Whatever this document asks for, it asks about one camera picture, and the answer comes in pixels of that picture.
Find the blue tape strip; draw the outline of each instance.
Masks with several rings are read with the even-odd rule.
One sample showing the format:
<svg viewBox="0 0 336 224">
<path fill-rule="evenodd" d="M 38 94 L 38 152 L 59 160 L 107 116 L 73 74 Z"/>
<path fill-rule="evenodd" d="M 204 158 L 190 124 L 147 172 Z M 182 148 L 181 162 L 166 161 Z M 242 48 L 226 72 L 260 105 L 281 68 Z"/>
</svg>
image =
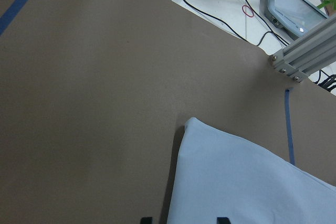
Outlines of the blue tape strip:
<svg viewBox="0 0 336 224">
<path fill-rule="evenodd" d="M 289 93 L 291 89 L 285 90 L 285 114 L 286 114 L 286 127 L 287 127 L 287 138 L 288 138 L 288 150 L 289 150 L 289 160 L 292 165 L 295 165 L 294 157 L 294 146 L 293 146 L 293 136 L 292 127 L 290 124 L 290 110 L 289 110 Z"/>
<path fill-rule="evenodd" d="M 0 17 L 0 36 L 10 25 L 16 15 L 20 12 L 22 7 L 28 0 L 15 0 L 8 10 Z"/>
</svg>

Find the light blue towel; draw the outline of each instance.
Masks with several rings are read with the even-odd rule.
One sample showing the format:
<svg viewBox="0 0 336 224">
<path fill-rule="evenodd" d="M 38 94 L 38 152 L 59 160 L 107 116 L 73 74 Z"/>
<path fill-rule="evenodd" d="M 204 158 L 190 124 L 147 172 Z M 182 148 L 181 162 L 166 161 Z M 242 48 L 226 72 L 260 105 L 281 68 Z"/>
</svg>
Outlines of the light blue towel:
<svg viewBox="0 0 336 224">
<path fill-rule="evenodd" d="M 168 224 L 336 223 L 335 187 L 241 137 L 191 118 L 178 156 Z"/>
</svg>

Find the green plastic object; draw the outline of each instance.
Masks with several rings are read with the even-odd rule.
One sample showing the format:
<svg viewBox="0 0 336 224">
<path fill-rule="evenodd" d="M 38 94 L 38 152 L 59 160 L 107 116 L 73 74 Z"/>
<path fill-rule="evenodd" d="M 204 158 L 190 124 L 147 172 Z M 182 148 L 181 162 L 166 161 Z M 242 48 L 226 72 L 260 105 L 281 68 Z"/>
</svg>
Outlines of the green plastic object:
<svg viewBox="0 0 336 224">
<path fill-rule="evenodd" d="M 332 8 L 334 10 L 336 10 L 336 0 L 324 0 L 320 5 L 318 5 L 317 8 L 322 8 L 322 7 L 325 7 L 327 5 L 331 4 L 332 5 Z"/>
</svg>

